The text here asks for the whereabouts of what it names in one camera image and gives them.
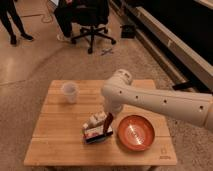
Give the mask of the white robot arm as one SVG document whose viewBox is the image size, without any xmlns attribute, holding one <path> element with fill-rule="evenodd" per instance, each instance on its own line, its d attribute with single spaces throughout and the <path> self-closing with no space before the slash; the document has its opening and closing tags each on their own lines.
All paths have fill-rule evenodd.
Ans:
<svg viewBox="0 0 213 171">
<path fill-rule="evenodd" d="M 140 89 L 132 86 L 132 75 L 124 69 L 117 70 L 101 88 L 104 97 L 103 132 L 124 105 L 143 108 L 173 117 L 213 132 L 213 95 L 157 89 Z"/>
</svg>

